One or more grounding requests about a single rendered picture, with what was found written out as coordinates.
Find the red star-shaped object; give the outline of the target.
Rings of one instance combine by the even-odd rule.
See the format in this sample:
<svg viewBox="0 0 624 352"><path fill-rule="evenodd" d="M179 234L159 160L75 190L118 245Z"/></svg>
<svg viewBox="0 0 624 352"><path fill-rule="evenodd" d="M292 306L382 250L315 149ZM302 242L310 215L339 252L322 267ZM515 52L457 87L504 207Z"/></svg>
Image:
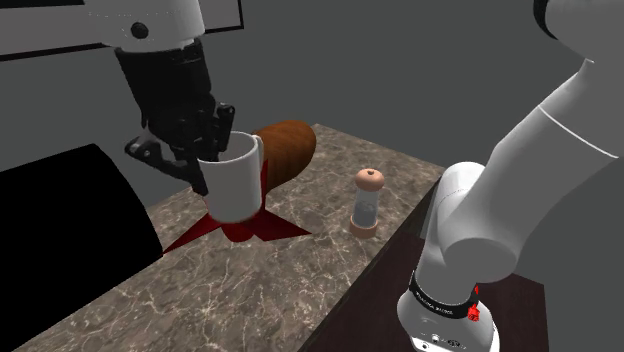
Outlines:
<svg viewBox="0 0 624 352"><path fill-rule="evenodd" d="M245 242L252 237L262 241L274 241L310 235L310 232L281 218L266 209L268 162L263 163L261 171L262 205L260 210L249 220L240 223L220 223L206 213L178 239L169 245L163 253L169 253L214 230L221 229L231 242Z"/></svg>

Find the white mug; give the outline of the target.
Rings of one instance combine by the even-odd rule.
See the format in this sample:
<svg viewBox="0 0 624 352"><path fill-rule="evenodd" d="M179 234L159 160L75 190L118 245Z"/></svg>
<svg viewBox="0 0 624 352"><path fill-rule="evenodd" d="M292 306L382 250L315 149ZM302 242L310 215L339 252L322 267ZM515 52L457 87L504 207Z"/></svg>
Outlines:
<svg viewBox="0 0 624 352"><path fill-rule="evenodd" d="M232 131L219 161L198 160L208 194L207 211L220 223L251 219L261 208L264 143L258 135Z"/></svg>

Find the black rounded bulky object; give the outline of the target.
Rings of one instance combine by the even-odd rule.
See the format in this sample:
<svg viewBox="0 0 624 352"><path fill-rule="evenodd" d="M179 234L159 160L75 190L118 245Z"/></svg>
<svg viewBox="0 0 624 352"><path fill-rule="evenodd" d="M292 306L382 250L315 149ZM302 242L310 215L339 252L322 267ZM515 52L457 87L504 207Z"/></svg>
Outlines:
<svg viewBox="0 0 624 352"><path fill-rule="evenodd" d="M161 258L147 211L88 144L0 172L0 352Z"/></svg>

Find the wooden glass pepper grinder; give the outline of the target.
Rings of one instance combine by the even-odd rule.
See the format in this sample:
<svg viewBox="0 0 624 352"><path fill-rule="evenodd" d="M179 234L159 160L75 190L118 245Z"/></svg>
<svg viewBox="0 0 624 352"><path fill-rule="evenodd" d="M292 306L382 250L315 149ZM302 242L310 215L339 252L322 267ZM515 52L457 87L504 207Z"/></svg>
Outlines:
<svg viewBox="0 0 624 352"><path fill-rule="evenodd" d="M385 178L380 171L366 168L355 175L354 182L357 192L350 216L350 233L360 239L369 239L377 231L379 192Z"/></svg>

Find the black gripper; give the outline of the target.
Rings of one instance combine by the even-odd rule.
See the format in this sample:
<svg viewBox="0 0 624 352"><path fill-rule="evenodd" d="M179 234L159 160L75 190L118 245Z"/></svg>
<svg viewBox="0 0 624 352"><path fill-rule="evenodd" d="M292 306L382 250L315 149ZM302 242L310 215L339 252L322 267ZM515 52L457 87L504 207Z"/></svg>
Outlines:
<svg viewBox="0 0 624 352"><path fill-rule="evenodd" d="M203 45L196 39L181 49L158 52L114 50L132 95L141 111L141 126L170 146L185 148L205 133L216 100L205 61ZM214 120L214 142L225 152L235 107L219 103ZM181 160L163 157L161 143L141 134L125 147L130 157L163 174L187 182L200 196L209 194L194 155Z"/></svg>

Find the brown oblong object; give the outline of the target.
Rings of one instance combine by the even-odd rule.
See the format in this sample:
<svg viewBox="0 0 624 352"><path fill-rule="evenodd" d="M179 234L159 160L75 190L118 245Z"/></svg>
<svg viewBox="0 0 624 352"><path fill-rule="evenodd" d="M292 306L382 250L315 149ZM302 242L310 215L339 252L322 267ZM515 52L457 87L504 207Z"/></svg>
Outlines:
<svg viewBox="0 0 624 352"><path fill-rule="evenodd" d="M316 134L302 120L284 120L255 130L254 134L264 143L268 192L297 177L315 153Z"/></svg>

